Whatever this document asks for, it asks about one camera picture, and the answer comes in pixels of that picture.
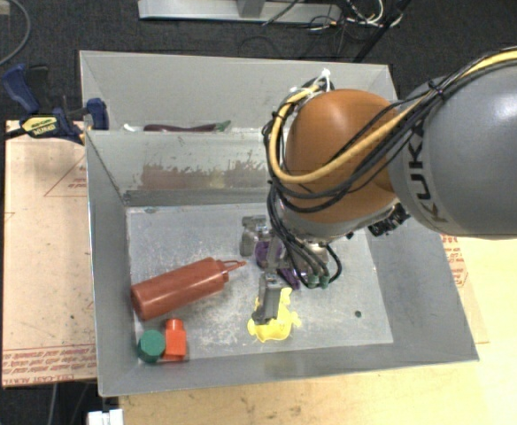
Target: red squeeze bottle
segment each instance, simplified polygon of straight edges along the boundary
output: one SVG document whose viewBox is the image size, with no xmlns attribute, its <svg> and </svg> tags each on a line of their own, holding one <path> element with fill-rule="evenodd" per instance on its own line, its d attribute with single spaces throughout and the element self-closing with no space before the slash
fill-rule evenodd
<svg viewBox="0 0 517 425">
<path fill-rule="evenodd" d="M 208 257 L 157 275 L 131 287 L 133 308 L 143 321 L 156 318 L 222 291 L 229 272 L 244 265 L 245 261 Z"/>
</svg>

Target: purple object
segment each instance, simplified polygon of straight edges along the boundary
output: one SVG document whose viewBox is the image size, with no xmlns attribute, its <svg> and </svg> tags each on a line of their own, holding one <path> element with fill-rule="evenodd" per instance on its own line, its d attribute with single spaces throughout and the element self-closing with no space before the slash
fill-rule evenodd
<svg viewBox="0 0 517 425">
<path fill-rule="evenodd" d="M 289 267 L 285 267 L 283 269 L 277 270 L 278 274 L 280 274 L 284 279 L 290 284 L 293 290 L 300 289 L 300 281 L 297 278 L 296 271 L 294 269 L 290 269 Z"/>
<path fill-rule="evenodd" d="M 263 269 L 266 267 L 266 256 L 268 255 L 269 244 L 270 243 L 268 241 L 259 241 L 255 245 L 255 259 L 257 260 L 257 265 Z M 282 247 L 278 250 L 277 256 L 280 257 L 281 253 Z M 277 269 L 277 272 L 289 283 L 293 290 L 300 289 L 300 281 L 298 280 L 294 269 L 284 267 L 282 269 Z"/>
</svg>

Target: yellow clamp label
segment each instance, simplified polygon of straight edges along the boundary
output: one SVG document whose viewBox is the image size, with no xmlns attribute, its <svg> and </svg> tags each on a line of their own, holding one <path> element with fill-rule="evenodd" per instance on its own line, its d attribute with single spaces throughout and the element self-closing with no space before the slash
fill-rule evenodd
<svg viewBox="0 0 517 425">
<path fill-rule="evenodd" d="M 22 123 L 22 128 L 30 135 L 37 137 L 56 130 L 56 119 L 53 117 L 32 117 Z"/>
</svg>

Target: blue clamp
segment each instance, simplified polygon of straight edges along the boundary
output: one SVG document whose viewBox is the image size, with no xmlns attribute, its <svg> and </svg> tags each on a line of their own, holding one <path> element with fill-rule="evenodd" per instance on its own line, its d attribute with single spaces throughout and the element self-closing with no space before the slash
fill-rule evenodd
<svg viewBox="0 0 517 425">
<path fill-rule="evenodd" d="M 89 114 L 93 120 L 93 129 L 109 128 L 107 108 L 99 98 L 90 99 L 84 108 L 73 112 L 65 112 L 60 106 L 48 108 L 47 73 L 45 67 L 31 68 L 27 72 L 25 65 L 19 64 L 3 74 L 4 89 L 26 111 L 26 115 L 19 121 L 21 129 L 34 138 L 56 137 L 83 144 L 83 131 L 73 123 L 73 117 Z M 39 97 L 28 86 L 30 76 Z"/>
</svg>

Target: white object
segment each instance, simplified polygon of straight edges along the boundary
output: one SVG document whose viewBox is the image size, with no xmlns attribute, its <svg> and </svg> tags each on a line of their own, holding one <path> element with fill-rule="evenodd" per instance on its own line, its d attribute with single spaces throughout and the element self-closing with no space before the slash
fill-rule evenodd
<svg viewBox="0 0 517 425">
<path fill-rule="evenodd" d="M 87 425 L 124 425 L 122 409 L 112 409 L 108 413 L 93 411 L 88 413 Z"/>
</svg>

